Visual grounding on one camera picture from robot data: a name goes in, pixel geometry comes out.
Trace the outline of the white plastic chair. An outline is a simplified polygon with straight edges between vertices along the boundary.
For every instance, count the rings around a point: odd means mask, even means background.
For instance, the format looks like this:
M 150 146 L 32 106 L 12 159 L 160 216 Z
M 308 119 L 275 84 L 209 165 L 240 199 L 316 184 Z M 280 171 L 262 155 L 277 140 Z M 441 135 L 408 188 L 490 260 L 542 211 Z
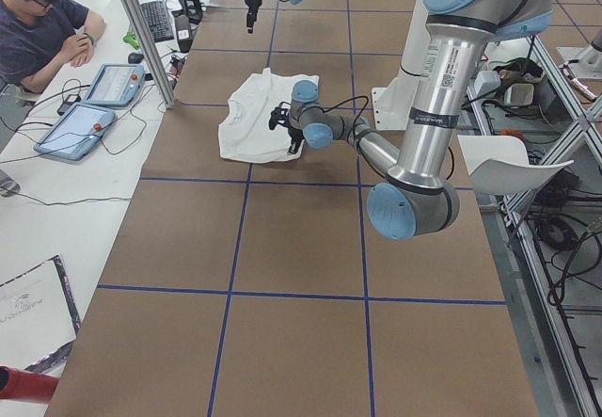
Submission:
M 532 165 L 524 143 L 514 136 L 458 135 L 473 189 L 488 195 L 536 190 L 573 160 Z

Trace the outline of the upper blue teach pendant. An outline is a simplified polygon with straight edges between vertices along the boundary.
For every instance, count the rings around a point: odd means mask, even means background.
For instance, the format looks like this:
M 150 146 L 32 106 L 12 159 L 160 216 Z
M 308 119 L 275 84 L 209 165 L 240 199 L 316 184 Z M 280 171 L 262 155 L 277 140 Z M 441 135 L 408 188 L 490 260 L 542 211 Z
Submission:
M 83 101 L 108 107 L 125 107 L 144 83 L 141 64 L 103 64 L 95 75 Z

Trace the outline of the black box with white label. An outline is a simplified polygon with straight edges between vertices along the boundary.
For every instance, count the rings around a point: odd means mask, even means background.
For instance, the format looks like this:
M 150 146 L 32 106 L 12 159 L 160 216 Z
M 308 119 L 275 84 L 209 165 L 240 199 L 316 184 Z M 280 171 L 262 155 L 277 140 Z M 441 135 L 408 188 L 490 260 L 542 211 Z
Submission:
M 189 19 L 179 15 L 174 19 L 175 37 L 181 53 L 188 53 L 192 47 L 193 35 Z

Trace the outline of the seated person dark shirt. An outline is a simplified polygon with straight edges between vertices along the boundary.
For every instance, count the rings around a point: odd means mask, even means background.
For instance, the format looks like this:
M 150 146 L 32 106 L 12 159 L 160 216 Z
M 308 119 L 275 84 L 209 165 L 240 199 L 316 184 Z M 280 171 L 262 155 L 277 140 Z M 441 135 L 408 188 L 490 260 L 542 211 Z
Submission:
M 90 62 L 105 28 L 73 0 L 1 0 L 1 77 L 41 94 L 64 65 Z

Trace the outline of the white central mounting column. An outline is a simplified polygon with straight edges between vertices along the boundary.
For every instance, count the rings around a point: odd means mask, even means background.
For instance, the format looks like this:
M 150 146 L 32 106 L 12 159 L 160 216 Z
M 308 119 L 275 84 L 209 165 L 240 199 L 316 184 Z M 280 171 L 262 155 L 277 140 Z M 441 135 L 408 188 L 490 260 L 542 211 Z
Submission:
M 372 89 L 373 114 L 379 131 L 404 130 L 408 124 L 430 43 L 425 27 L 427 16 L 422 0 L 416 0 L 398 75 L 386 88 Z

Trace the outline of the blue teach pendant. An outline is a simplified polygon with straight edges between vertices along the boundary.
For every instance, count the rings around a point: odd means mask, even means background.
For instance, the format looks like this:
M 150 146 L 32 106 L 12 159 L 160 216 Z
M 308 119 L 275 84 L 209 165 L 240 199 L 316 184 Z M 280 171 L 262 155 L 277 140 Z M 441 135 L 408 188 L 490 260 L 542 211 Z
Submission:
M 76 103 L 34 145 L 34 151 L 63 160 L 78 161 L 100 142 L 116 118 L 113 109 Z
M 108 107 L 125 107 L 144 83 L 141 64 L 103 64 L 95 75 L 83 101 Z

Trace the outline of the black computer keyboard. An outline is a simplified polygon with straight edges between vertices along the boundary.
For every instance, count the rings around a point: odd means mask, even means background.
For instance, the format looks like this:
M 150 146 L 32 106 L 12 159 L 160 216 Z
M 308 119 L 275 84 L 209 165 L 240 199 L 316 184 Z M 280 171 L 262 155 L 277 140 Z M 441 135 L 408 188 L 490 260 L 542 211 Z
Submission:
M 170 16 L 164 1 L 142 3 L 140 9 L 155 42 L 174 39 Z

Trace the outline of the silver-edged plastic document bag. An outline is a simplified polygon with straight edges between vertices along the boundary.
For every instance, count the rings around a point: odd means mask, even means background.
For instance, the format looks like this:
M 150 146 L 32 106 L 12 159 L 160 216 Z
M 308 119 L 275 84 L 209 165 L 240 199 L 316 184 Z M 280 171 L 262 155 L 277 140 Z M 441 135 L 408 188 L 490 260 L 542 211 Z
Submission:
M 1 284 L 1 364 L 48 373 L 66 362 L 81 327 L 56 255 Z

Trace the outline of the red fire extinguisher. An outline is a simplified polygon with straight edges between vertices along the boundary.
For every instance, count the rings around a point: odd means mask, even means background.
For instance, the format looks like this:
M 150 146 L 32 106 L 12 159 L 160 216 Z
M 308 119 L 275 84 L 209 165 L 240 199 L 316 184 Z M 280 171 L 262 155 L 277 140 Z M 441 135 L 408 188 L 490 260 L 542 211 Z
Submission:
M 58 377 L 2 366 L 1 399 L 48 404 L 58 382 Z

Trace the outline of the white long-sleeve printed shirt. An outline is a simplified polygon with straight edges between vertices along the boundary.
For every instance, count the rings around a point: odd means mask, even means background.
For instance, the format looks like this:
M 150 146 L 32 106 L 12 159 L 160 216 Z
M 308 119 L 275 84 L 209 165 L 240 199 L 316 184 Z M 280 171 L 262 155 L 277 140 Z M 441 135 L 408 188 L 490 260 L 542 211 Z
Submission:
M 287 129 L 271 130 L 268 122 L 278 104 L 291 100 L 293 85 L 300 80 L 319 83 L 317 75 L 280 76 L 269 68 L 250 74 L 228 99 L 230 112 L 218 127 L 220 156 L 254 164 L 299 158 L 300 152 L 289 152 Z

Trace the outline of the lower blue teach pendant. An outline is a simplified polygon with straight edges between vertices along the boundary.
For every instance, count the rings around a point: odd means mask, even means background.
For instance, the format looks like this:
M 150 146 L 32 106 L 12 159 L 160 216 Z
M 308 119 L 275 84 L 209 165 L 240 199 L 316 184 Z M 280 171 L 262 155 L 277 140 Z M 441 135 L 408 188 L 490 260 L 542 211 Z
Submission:
M 76 103 L 34 145 L 34 151 L 63 160 L 78 161 L 100 142 L 116 118 L 113 109 Z

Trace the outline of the aluminium frame post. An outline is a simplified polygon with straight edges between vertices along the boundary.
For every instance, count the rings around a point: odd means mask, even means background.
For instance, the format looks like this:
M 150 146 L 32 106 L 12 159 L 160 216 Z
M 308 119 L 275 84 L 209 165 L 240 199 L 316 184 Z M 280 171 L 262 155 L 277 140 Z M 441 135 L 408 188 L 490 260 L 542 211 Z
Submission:
M 134 28 L 136 39 L 146 58 L 154 84 L 159 90 L 165 108 L 170 109 L 175 104 L 173 89 L 168 81 L 162 59 L 157 51 L 151 31 L 146 24 L 139 2 L 138 0 L 120 0 L 120 2 L 129 22 Z

